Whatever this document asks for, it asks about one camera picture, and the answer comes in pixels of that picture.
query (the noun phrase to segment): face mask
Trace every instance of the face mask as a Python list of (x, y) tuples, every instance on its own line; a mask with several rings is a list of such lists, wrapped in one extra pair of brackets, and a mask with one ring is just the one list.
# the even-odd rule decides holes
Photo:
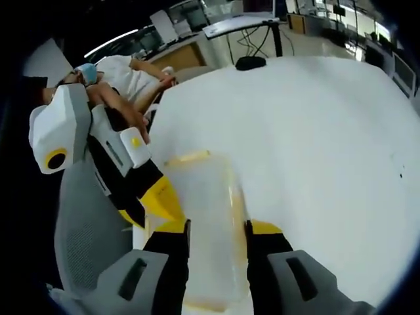
[(94, 64), (82, 64), (81, 66), (78, 66), (76, 70), (79, 70), (82, 73), (86, 85), (96, 83), (98, 72)]

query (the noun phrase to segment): yellow circle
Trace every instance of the yellow circle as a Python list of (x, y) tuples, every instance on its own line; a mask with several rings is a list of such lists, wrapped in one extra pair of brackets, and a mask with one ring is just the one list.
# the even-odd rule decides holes
[(56, 156), (57, 154), (64, 154), (65, 156), (67, 155), (67, 150), (65, 148), (59, 148), (56, 149), (54, 151), (51, 151), (50, 153), (47, 154), (47, 157), (45, 158), (45, 167), (49, 168), (48, 164), (50, 162), (50, 160)]
[(142, 143), (137, 137), (133, 137), (131, 139), (131, 144), (133, 145), (134, 149), (137, 149)]

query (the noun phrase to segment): transparent plastic container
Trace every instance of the transparent plastic container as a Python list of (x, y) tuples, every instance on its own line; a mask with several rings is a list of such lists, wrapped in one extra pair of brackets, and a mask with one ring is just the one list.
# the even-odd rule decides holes
[[(170, 161), (162, 169), (191, 220), (189, 279), (184, 305), (224, 312), (249, 293), (244, 202), (229, 162), (198, 154)], [(148, 236), (165, 219), (148, 216)]]

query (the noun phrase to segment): white robot part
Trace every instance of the white robot part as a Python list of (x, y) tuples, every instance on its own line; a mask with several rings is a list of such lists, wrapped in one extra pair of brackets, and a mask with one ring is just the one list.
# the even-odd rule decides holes
[(59, 86), (48, 106), (30, 116), (29, 141), (42, 173), (61, 171), (83, 157), (91, 124), (82, 84)]

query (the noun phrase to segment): white tabletop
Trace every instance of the white tabletop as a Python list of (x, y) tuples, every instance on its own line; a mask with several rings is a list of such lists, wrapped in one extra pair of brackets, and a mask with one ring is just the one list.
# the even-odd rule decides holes
[(420, 119), (379, 68), (281, 57), (207, 73), (165, 92), (151, 139), (159, 166), (196, 150), (228, 156), (251, 217), (283, 228), (351, 299), (377, 306), (410, 263)]
[(237, 16), (206, 26), (203, 31), (208, 39), (212, 39), (226, 33), (231, 33), (242, 28), (260, 26), (267, 21), (279, 22), (279, 18), (266, 16)]

